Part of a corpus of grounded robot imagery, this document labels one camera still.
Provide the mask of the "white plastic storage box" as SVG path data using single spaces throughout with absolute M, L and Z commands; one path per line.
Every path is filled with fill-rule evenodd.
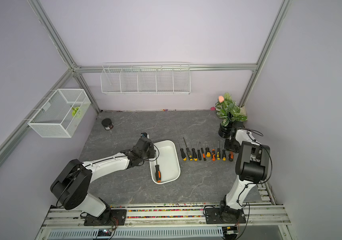
M 179 158 L 174 142 L 170 140 L 154 143 L 156 150 L 156 158 L 160 166 L 161 182 L 156 181 L 156 160 L 150 162 L 150 171 L 152 181 L 157 185 L 163 185 L 177 180 L 181 174 Z

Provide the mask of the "orange black large screwdriver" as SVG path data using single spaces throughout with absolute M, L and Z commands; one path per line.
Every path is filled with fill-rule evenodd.
M 161 182 L 161 171 L 160 171 L 160 166 L 159 166 L 157 160 L 156 160 L 155 170 L 156 170 L 156 174 L 155 174 L 156 181 L 157 181 L 157 183 L 160 183 Z

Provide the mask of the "yellow cap short screwdriver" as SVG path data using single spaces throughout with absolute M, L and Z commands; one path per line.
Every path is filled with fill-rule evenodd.
M 211 151 L 210 151 L 208 144 L 206 144 L 205 152 L 206 152 L 207 158 L 210 158 L 212 154 L 211 154 Z

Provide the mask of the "small orange black screwdriver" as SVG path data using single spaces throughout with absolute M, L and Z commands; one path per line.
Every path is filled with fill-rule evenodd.
M 202 146 L 201 142 L 199 142 L 199 144 L 200 144 L 200 151 L 201 151 L 201 153 L 202 153 L 203 160 L 204 160 L 204 161 L 207 161 L 206 155 L 205 155 L 205 151 L 204 151 L 204 149 L 203 149 L 203 146 Z

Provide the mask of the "black grey handle screwdriver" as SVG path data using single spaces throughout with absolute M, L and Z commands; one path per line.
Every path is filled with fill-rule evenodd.
M 199 159 L 199 161 L 201 161 L 202 160 L 201 150 L 199 148 L 198 142 L 196 144 L 197 144 L 197 151 L 198 151 L 198 159 Z

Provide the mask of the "black handle long screwdriver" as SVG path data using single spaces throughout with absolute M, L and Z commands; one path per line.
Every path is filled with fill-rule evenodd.
M 191 146 L 192 146 L 192 157 L 194 161 L 198 160 L 198 155 L 196 153 L 196 149 L 194 148 L 193 142 L 191 142 Z

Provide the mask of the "yellow black brown-shaft screwdriver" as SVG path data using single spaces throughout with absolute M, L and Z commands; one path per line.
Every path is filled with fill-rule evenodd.
M 188 145 L 187 145 L 187 142 L 186 142 L 185 138 L 183 138 L 183 140 L 184 140 L 184 142 L 185 142 L 186 151 L 187 151 L 187 155 L 188 155 L 188 157 L 189 157 L 189 160 L 190 160 L 190 161 L 192 161 L 192 160 L 193 160 L 193 155 L 192 155 L 192 152 L 191 152 L 190 148 L 188 147 Z

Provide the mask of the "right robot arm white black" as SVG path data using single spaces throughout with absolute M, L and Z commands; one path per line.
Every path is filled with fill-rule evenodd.
M 270 147 L 258 142 L 249 129 L 238 129 L 235 140 L 240 144 L 235 172 L 237 178 L 224 198 L 225 207 L 241 210 L 250 190 L 268 181 L 272 172 Z

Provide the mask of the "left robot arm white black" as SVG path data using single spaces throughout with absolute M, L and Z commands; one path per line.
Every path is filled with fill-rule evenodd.
M 69 161 L 52 183 L 50 191 L 65 210 L 77 209 L 107 222 L 111 207 L 89 193 L 90 183 L 111 173 L 140 166 L 145 161 L 156 161 L 159 155 L 159 149 L 142 135 L 131 149 L 113 156 L 88 162 Z

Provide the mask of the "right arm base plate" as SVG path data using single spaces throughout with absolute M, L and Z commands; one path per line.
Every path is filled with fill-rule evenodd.
M 245 224 L 247 221 L 246 215 L 243 210 L 220 210 L 212 206 L 206 206 L 203 209 L 203 214 L 206 219 L 206 224 L 219 225 L 219 224 Z

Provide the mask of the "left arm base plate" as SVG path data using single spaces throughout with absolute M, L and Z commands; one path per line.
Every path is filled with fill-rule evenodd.
M 99 217 L 86 215 L 84 226 L 123 226 L 127 218 L 127 210 L 112 209 L 104 211 Z

